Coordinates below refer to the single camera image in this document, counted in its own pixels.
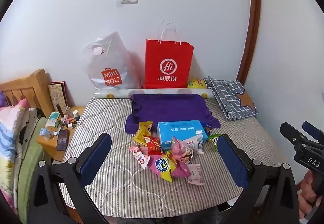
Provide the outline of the right hand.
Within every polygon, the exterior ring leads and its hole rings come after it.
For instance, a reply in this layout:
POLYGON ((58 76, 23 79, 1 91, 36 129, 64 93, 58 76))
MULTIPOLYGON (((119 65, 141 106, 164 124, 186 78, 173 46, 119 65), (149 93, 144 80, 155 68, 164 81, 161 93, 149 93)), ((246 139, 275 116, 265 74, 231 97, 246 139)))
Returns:
POLYGON ((312 204, 315 203, 317 207, 320 206, 321 200, 323 196, 316 197, 316 193, 312 189, 312 182, 313 182, 313 173, 312 171, 308 171, 305 176, 304 180, 302 180, 300 189, 301 193, 298 194, 298 202, 299 202, 299 218, 302 219, 305 215, 310 214, 312 211, 312 204))

